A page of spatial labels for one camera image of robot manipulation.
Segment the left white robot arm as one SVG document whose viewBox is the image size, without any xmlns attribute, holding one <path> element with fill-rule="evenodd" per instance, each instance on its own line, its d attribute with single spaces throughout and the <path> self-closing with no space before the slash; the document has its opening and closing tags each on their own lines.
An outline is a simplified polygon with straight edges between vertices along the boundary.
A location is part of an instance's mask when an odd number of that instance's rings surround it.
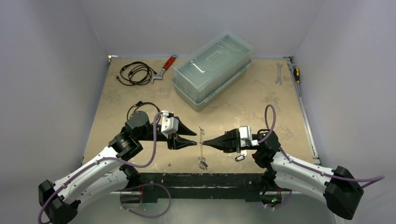
<svg viewBox="0 0 396 224">
<path fill-rule="evenodd" d="M 146 112 L 135 111 L 120 133 L 93 159 L 55 182 L 45 180 L 38 186 L 38 223 L 43 223 L 46 214 L 50 224 L 67 224 L 84 205 L 104 194 L 137 189 L 139 178 L 128 171 L 150 166 L 159 141 L 166 142 L 170 150 L 197 145 L 183 138 L 185 135 L 196 133 L 172 112 L 160 111 L 150 122 Z"/>
</svg>

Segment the white oval keyring holder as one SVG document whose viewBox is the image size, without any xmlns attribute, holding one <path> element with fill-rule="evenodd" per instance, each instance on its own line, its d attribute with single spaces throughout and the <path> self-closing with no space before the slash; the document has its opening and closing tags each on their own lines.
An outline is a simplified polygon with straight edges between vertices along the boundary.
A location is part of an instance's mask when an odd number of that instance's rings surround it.
<svg viewBox="0 0 396 224">
<path fill-rule="evenodd" d="M 203 136 L 205 135 L 205 130 L 201 127 L 199 127 L 200 130 L 200 156 L 199 156 L 199 168 L 202 170 L 207 170 L 208 169 L 208 165 L 206 163 L 206 159 L 204 157 L 203 154 Z"/>
</svg>

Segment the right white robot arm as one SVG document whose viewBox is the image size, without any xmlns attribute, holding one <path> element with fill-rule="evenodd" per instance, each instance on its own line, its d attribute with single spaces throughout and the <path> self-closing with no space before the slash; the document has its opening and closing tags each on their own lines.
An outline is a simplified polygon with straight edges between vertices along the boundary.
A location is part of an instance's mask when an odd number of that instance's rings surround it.
<svg viewBox="0 0 396 224">
<path fill-rule="evenodd" d="M 265 169 L 262 183 L 266 189 L 278 187 L 303 193 L 346 220 L 353 219 L 364 194 L 347 168 L 326 168 L 293 157 L 282 149 L 278 136 L 269 129 L 253 134 L 249 126 L 242 126 L 202 144 L 224 153 L 254 150 L 255 163 Z"/>
</svg>

